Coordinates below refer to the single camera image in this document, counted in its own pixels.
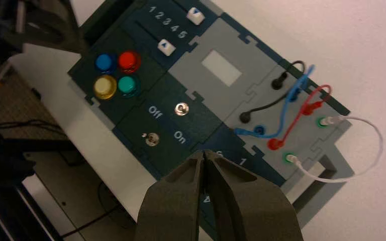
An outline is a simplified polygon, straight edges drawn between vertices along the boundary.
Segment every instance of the red push button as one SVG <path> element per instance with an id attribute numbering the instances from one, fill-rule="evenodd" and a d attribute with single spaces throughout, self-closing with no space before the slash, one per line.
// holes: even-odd
<path id="1" fill-rule="evenodd" d="M 135 52 L 126 51 L 119 56 L 118 63 L 124 73 L 134 73 L 140 67 L 141 57 Z"/>

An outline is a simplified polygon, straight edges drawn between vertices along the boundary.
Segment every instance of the off label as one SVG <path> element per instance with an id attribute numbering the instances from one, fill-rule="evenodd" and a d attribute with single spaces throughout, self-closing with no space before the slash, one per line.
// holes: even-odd
<path id="1" fill-rule="evenodd" d="M 149 108 L 149 113 L 152 114 L 155 119 L 158 119 L 163 115 L 163 113 L 154 105 Z"/>

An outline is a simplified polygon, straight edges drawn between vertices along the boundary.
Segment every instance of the gray panel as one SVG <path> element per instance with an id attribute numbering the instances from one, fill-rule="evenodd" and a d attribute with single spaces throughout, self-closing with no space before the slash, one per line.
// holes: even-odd
<path id="1" fill-rule="evenodd" d="M 225 120 L 241 103 L 256 96 L 248 92 L 252 85 L 257 85 L 277 65 L 270 57 L 256 47 L 257 42 L 247 37 L 249 43 L 239 39 L 239 32 L 222 19 L 217 19 L 201 37 L 195 37 L 198 45 L 191 53 L 185 53 L 169 72 L 186 88 L 186 94 L 192 99 L 193 92 L 204 98 L 204 105 Z M 227 86 L 202 61 L 212 52 L 217 51 L 242 74 Z"/>
<path id="2" fill-rule="evenodd" d="M 266 134 L 273 134 L 276 132 L 279 125 L 280 111 L 284 101 L 281 101 L 269 109 L 253 112 L 251 114 L 251 121 L 247 124 L 240 122 L 239 115 L 244 111 L 268 104 L 282 96 L 296 81 L 293 76 L 289 75 L 285 80 L 282 89 L 272 89 L 270 86 L 272 80 L 279 77 L 283 71 L 283 68 L 277 66 L 261 84 L 253 86 L 249 91 L 256 93 L 257 97 L 253 98 L 250 102 L 243 102 L 235 111 L 233 111 L 232 114 L 224 121 L 226 125 L 230 128 L 244 128 L 247 130 L 253 130 L 257 125 L 263 125 L 266 127 Z M 282 138 L 282 135 L 286 132 L 307 97 L 308 94 L 302 92 L 295 102 L 289 104 L 285 117 L 285 125 L 283 127 L 282 134 L 278 137 L 279 139 Z M 316 96 L 311 102 L 314 102 L 317 99 L 318 97 Z M 316 142 L 316 140 L 326 139 L 334 132 L 335 129 L 337 129 L 336 126 L 323 129 L 316 125 L 316 119 L 318 117 L 328 115 L 334 116 L 338 115 L 338 113 L 329 105 L 323 104 L 323 106 L 315 110 L 315 113 L 312 115 L 302 116 L 288 136 L 285 145 L 276 151 L 272 151 L 267 147 L 268 139 L 260 139 L 252 136 L 240 136 L 240 138 L 246 143 L 244 146 L 245 149 L 254 153 L 252 147 L 258 147 L 264 153 L 263 158 L 280 175 L 282 175 L 282 177 L 288 179 L 297 170 L 297 168 L 283 161 L 284 154 L 293 153 L 302 161 L 306 161 L 307 159 L 316 160 L 316 153 L 310 150 L 310 147 Z"/>
<path id="3" fill-rule="evenodd" d="M 341 165 L 346 163 L 342 155 L 333 155 L 334 152 L 338 152 L 338 149 L 335 146 L 335 142 L 347 131 L 351 126 L 350 122 L 343 121 L 337 127 L 333 129 L 333 132 L 329 134 L 326 138 L 318 138 L 312 143 L 307 153 L 309 157 L 307 159 L 301 159 L 303 162 L 304 168 L 307 170 L 311 168 L 317 161 L 321 160 L 326 156 L 325 160 L 330 163 L 321 163 L 326 169 L 336 171 L 337 176 L 347 177 L 351 174 L 351 168 L 348 165 Z M 300 180 L 304 174 L 296 168 L 295 165 L 287 164 L 292 166 L 295 169 L 293 175 L 281 186 L 281 189 L 284 193 L 289 192 Z"/>

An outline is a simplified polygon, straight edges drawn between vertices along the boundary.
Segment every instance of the cable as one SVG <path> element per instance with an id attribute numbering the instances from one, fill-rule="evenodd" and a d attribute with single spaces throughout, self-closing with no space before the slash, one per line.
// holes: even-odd
<path id="1" fill-rule="evenodd" d="M 99 184 L 99 187 L 97 188 L 97 196 L 98 196 L 98 198 L 99 198 L 100 205 L 101 205 L 101 207 L 103 208 L 104 212 L 107 212 L 106 208 L 104 207 L 103 200 L 102 200 L 102 198 L 101 198 L 101 193 L 100 193 L 100 188 L 101 188 L 101 186 L 102 186 L 103 184 L 104 184 L 103 181 Z M 119 204 L 116 204 L 115 207 L 121 207 L 121 204 L 120 204 L 120 203 L 119 203 Z M 113 219 L 113 217 L 112 217 L 111 215 L 109 215 L 109 218 L 110 218 L 115 224 L 117 224 L 118 226 L 120 226 L 121 228 L 127 229 L 127 227 L 125 227 L 125 226 L 121 225 L 120 223 L 116 222 L 116 221 Z"/>
<path id="2" fill-rule="evenodd" d="M 61 129 L 61 127 L 59 125 L 55 125 L 55 124 L 52 124 L 50 122 L 46 122 L 46 121 L 41 120 L 41 119 L 31 119 L 31 120 L 28 120 L 26 122 L 3 122 L 3 123 L 0 123 L 0 127 L 6 126 L 6 125 L 27 125 L 27 124 L 32 124 L 33 122 L 41 122 L 46 126 L 51 126 L 51 127 Z"/>
<path id="3" fill-rule="evenodd" d="M 74 233 L 77 233 L 77 232 L 81 231 L 82 229 L 84 229 L 84 228 L 86 228 L 86 227 L 89 227 L 91 224 L 93 224 L 93 223 L 95 223 L 95 222 L 101 220 L 103 217 L 106 217 L 107 215 L 109 215 L 110 213 L 112 213 L 113 211 L 115 211 L 115 210 L 118 209 L 118 208 L 119 208 L 119 206 L 116 206 L 116 207 L 110 209 L 109 211 L 105 212 L 103 215 L 101 215 L 101 216 L 95 218 L 94 220 L 92 220 L 92 221 L 90 221 L 90 222 L 88 222 L 88 223 L 86 223 L 86 224 L 84 224 L 84 225 L 78 227 L 78 228 L 75 229 L 75 230 L 72 230 L 72 231 L 70 231 L 70 232 L 68 232 L 68 233 L 66 233 L 66 234 L 63 234 L 63 235 L 61 236 L 61 238 L 66 238 L 66 237 L 68 237 L 68 236 L 70 236 L 70 235 L 72 235 L 72 234 L 74 234 Z"/>
<path id="4" fill-rule="evenodd" d="M 62 135 L 62 136 L 65 136 L 65 135 L 66 135 L 66 134 L 63 133 L 63 132 L 60 132 L 60 131 L 57 131 L 57 130 L 50 129 L 50 128 L 46 127 L 45 125 L 39 125 L 39 124 L 29 124 L 29 125 L 22 125 L 22 126 L 0 127 L 0 130 L 3 130 L 3 129 L 12 129 L 12 128 L 21 128 L 21 127 L 37 127 L 37 128 L 41 128 L 41 129 L 47 130 L 47 131 L 49 131 L 49 132 L 57 133 L 57 134 Z"/>
<path id="5" fill-rule="evenodd" d="M 310 74 L 314 70 L 314 65 L 311 65 L 310 68 L 307 70 L 305 74 L 303 74 L 294 84 L 294 86 L 289 90 L 285 102 L 282 107 L 282 111 L 280 112 L 280 117 L 279 117 L 279 128 L 274 134 L 271 135 L 261 135 L 252 131 L 248 131 L 242 128 L 236 128 L 234 129 L 234 133 L 237 135 L 247 135 L 247 136 L 254 136 L 258 138 L 274 138 L 280 135 L 280 133 L 283 130 L 283 124 L 285 122 L 285 116 L 286 116 L 286 111 L 287 111 L 287 104 L 289 103 L 289 100 L 292 99 L 292 96 L 295 94 L 298 88 L 300 87 L 305 87 L 305 84 L 307 83 L 307 79 L 310 76 Z"/>
<path id="6" fill-rule="evenodd" d="M 289 71 L 289 69 L 294 65 L 294 64 L 301 64 L 303 66 L 303 70 L 302 70 L 302 73 L 304 74 L 305 70 L 306 70 L 306 64 L 301 61 L 301 60 L 297 60 L 297 61 L 294 61 L 293 63 L 291 63 L 287 68 L 286 70 L 277 78 L 277 79 L 274 79 L 272 82 L 271 82 L 271 88 L 273 88 L 274 90 L 278 90 L 278 89 L 281 89 L 283 87 L 283 82 L 286 80 L 287 78 L 287 73 Z"/>
<path id="7" fill-rule="evenodd" d="M 301 64 L 302 65 L 302 71 L 301 72 L 304 74 L 304 72 L 306 70 L 306 64 L 303 61 L 301 61 L 301 60 L 294 61 L 286 68 L 286 70 L 280 75 L 279 78 L 273 80 L 272 85 L 274 85 L 273 83 L 276 81 L 280 85 L 278 89 L 282 88 L 282 83 L 287 78 L 287 72 L 295 64 Z M 240 116 L 239 116 L 240 121 L 242 123 L 250 122 L 251 121 L 251 113 L 252 112 L 256 112 L 256 111 L 260 111 L 260 110 L 264 110 L 264 109 L 272 107 L 273 105 L 275 105 L 275 104 L 279 103 L 281 100 L 283 100 L 287 96 L 288 93 L 289 93 L 289 90 L 284 95 L 282 95 L 281 97 L 279 97 L 277 100 L 273 101 L 270 104 L 266 104 L 264 106 L 257 107 L 257 108 L 254 108 L 254 109 L 251 109 L 251 110 L 248 110 L 248 111 L 245 111 L 245 112 L 241 113 Z"/>
<path id="8" fill-rule="evenodd" d="M 328 94 L 325 96 L 325 98 L 323 98 L 322 100 L 319 100 L 319 101 L 316 101 L 312 104 L 309 104 L 310 100 L 318 93 L 320 92 L 323 88 L 328 88 Z M 292 129 L 294 128 L 294 126 L 297 124 L 298 120 L 300 119 L 300 117 L 303 115 L 303 114 L 306 114 L 306 115 L 310 115 L 313 113 L 313 111 L 317 108 L 320 108 L 322 106 L 322 103 L 323 102 L 326 102 L 330 96 L 331 96 L 331 93 L 332 93 L 332 88 L 330 85 L 328 84 L 324 84 L 324 85 L 321 85 L 319 87 L 317 87 L 315 90 L 313 90 L 313 92 L 310 93 L 310 95 L 307 97 L 307 99 L 304 101 L 304 103 L 301 105 L 301 108 L 300 110 L 298 111 L 298 114 L 297 116 L 295 117 L 295 119 L 292 121 L 291 125 L 288 127 L 285 135 L 283 136 L 282 140 L 277 140 L 275 138 L 273 139 L 270 139 L 267 143 L 267 146 L 270 150 L 277 150 L 279 148 L 281 148 L 284 144 L 285 144 L 285 141 L 289 135 L 289 133 L 292 131 Z"/>
<path id="9" fill-rule="evenodd" d="M 294 66 L 295 64 L 301 64 L 301 66 L 302 66 L 302 68 L 303 68 L 302 71 L 301 71 L 301 73 L 304 74 L 304 72 L 306 71 L 306 64 L 304 63 L 304 61 L 301 61 L 301 60 L 297 60 L 297 61 L 292 62 L 292 63 L 286 68 L 285 72 L 288 72 L 289 69 L 290 69 L 292 66 Z"/>
<path id="10" fill-rule="evenodd" d="M 362 175 L 366 174 L 369 170 L 374 168 L 377 165 L 377 163 L 379 162 L 379 160 L 381 159 L 381 155 L 382 155 L 382 152 L 384 150 L 384 140 L 383 140 L 382 134 L 379 131 L 378 127 L 375 126 L 370 121 L 368 121 L 366 119 L 363 119 L 363 118 L 354 117 L 354 116 L 341 116 L 340 115 L 338 117 L 327 117 L 324 120 L 321 120 L 320 122 L 321 123 L 325 123 L 326 122 L 329 125 L 333 125 L 333 124 L 337 124 L 337 123 L 339 123 L 339 122 L 341 122 L 341 121 L 343 121 L 345 119 L 355 119 L 357 121 L 364 122 L 364 123 L 370 125 L 371 127 L 373 127 L 375 132 L 378 134 L 378 145 L 379 145 L 378 153 L 377 153 L 373 163 L 368 168 L 366 168 L 364 171 L 362 171 L 360 173 L 357 173 L 357 174 L 355 174 L 355 175 L 353 175 L 351 177 L 338 178 L 338 179 L 327 179 L 327 178 L 320 178 L 320 177 L 317 177 L 317 176 L 314 176 L 314 175 L 310 174 L 306 169 L 304 169 L 304 167 L 302 166 L 301 161 L 299 161 L 298 157 L 296 157 L 294 155 L 287 155 L 286 156 L 286 160 L 291 162 L 291 163 L 294 163 L 305 175 L 313 178 L 316 181 L 320 181 L 320 182 L 326 182 L 326 183 L 348 182 L 350 180 L 353 180 L 353 179 L 355 179 L 355 178 L 357 178 L 359 176 L 362 176 Z"/>
<path id="11" fill-rule="evenodd" d="M 61 238 L 66 238 L 66 237 L 68 237 L 68 236 L 70 236 L 70 235 L 72 235 L 72 234 L 74 234 L 74 233 L 77 233 L 77 232 L 83 230 L 84 228 L 89 227 L 91 224 L 94 224 L 95 222 L 101 220 L 102 218 L 106 217 L 107 215 L 111 214 L 112 212 L 114 212 L 115 210 L 117 210 L 118 208 L 121 207 L 121 205 L 119 204 L 119 205 L 116 205 L 115 207 L 113 207 L 112 209 L 110 209 L 109 211 L 106 211 L 106 209 L 105 209 L 104 206 L 103 206 L 103 202 L 102 202 L 101 195 L 100 195 L 100 188 L 101 188 L 101 186 L 102 186 L 103 184 L 104 184 L 104 182 L 101 182 L 101 183 L 99 184 L 99 186 L 98 186 L 98 188 L 97 188 L 97 196 L 98 196 L 98 198 L 99 198 L 100 204 L 101 204 L 102 208 L 104 209 L 105 213 L 104 213 L 103 215 L 101 215 L 101 216 L 99 216 L 99 217 L 97 217 L 97 218 L 95 218 L 95 219 L 89 221 L 88 223 L 86 223 L 86 224 L 84 224 L 84 225 L 78 227 L 77 229 L 72 230 L 72 231 L 70 231 L 70 232 L 68 232 L 68 233 L 63 234 L 63 235 L 61 236 Z"/>
<path id="12" fill-rule="evenodd" d="M 40 119 L 31 119 L 31 120 L 28 120 L 26 122 L 5 122 L 5 123 L 0 123 L 0 130 L 12 129 L 12 128 L 20 128 L 20 127 L 27 127 L 27 126 L 41 128 L 41 129 L 44 129 L 44 130 L 47 130 L 47 131 L 50 131 L 50 132 L 57 133 L 57 134 L 62 135 L 62 136 L 66 135 L 63 132 L 60 132 L 60 131 L 48 128 L 48 126 L 49 126 L 49 127 L 61 130 L 60 126 L 54 125 L 52 123 L 49 123 L 49 122 L 46 122 L 46 121 L 40 120 Z"/>
<path id="13" fill-rule="evenodd" d="M 316 93 L 318 93 L 320 90 L 322 90 L 323 88 L 328 88 L 328 95 L 323 99 L 323 100 L 320 100 L 320 101 L 317 101 L 316 103 L 318 103 L 316 106 L 321 106 L 323 102 L 326 102 L 328 100 L 328 98 L 330 97 L 331 95 L 331 92 L 332 92 L 332 88 L 330 85 L 328 84 L 324 84 L 324 85 L 321 85 L 319 87 L 317 87 L 315 90 L 313 90 L 313 92 L 310 93 L 309 97 L 304 101 L 303 105 L 301 106 L 300 108 L 300 111 L 298 111 L 298 114 L 297 116 L 295 117 L 294 121 L 291 123 L 291 125 L 289 126 L 289 128 L 287 129 L 285 135 L 283 136 L 282 138 L 282 142 L 285 142 L 286 138 L 288 137 L 289 133 L 291 132 L 291 130 L 294 128 L 295 124 L 298 122 L 298 120 L 300 119 L 301 115 L 303 114 L 304 110 L 308 107 L 308 106 L 311 106 L 311 105 L 314 105 L 314 104 L 311 104 L 309 105 L 309 101 L 313 98 L 314 95 L 316 95 Z"/>

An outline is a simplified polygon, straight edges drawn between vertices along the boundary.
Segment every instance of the number 5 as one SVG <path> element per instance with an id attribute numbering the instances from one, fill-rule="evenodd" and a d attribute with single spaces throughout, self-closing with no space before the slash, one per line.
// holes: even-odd
<path id="1" fill-rule="evenodd" d="M 185 36 L 187 35 L 187 32 L 186 31 L 182 31 L 181 33 L 179 33 L 178 37 L 180 39 L 184 38 Z"/>

